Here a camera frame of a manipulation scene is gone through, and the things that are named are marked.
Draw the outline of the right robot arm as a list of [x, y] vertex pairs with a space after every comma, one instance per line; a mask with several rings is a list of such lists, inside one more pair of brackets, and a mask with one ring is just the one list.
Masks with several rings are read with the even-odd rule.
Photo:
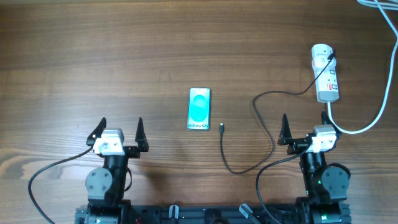
[[295, 201], [294, 223], [351, 223], [347, 190], [351, 172], [339, 163], [327, 163], [325, 154], [336, 147], [341, 131], [322, 112], [322, 124], [304, 138], [293, 138], [287, 115], [282, 116], [278, 144], [300, 158], [306, 196]]

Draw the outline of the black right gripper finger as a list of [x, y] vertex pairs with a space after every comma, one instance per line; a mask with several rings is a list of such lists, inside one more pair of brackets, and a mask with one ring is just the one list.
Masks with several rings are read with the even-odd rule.
[[327, 124], [332, 125], [332, 126], [333, 126], [333, 129], [334, 129], [335, 132], [336, 132], [336, 135], [337, 135], [337, 136], [341, 136], [341, 135], [342, 135], [342, 132], [336, 127], [336, 125], [334, 125], [334, 124], [332, 123], [332, 121], [331, 121], [331, 119], [328, 117], [328, 114], [326, 113], [326, 111], [322, 111], [322, 113], [321, 113], [321, 118], [322, 118], [322, 124], [323, 124], [323, 125], [327, 125]]
[[286, 114], [282, 116], [282, 126], [277, 141], [278, 145], [292, 144], [292, 134], [290, 132], [290, 125]]

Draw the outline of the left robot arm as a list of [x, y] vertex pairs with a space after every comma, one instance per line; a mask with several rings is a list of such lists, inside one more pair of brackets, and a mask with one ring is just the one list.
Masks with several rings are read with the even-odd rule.
[[149, 150], [142, 118], [139, 118], [134, 141], [135, 146], [124, 145], [124, 134], [120, 128], [107, 128], [102, 118], [87, 137], [86, 144], [104, 159], [103, 166], [92, 170], [86, 177], [88, 206], [76, 223], [136, 223], [136, 212], [131, 201], [124, 199], [126, 177], [131, 174], [129, 159], [138, 159], [142, 152]]

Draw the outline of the Galaxy S25 smartphone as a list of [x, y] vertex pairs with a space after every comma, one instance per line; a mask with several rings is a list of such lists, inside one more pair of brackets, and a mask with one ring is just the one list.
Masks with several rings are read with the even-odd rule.
[[209, 130], [210, 128], [211, 90], [209, 88], [191, 88], [188, 100], [187, 128]]

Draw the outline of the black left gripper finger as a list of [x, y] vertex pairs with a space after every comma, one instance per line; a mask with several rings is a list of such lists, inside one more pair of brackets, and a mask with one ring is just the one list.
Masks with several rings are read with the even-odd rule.
[[102, 132], [106, 128], [106, 118], [103, 117], [97, 127], [89, 134], [86, 139], [87, 146], [94, 146], [95, 141], [101, 137]]
[[141, 152], [147, 152], [149, 150], [149, 143], [147, 142], [146, 134], [144, 132], [144, 123], [141, 117], [137, 124], [135, 142]]

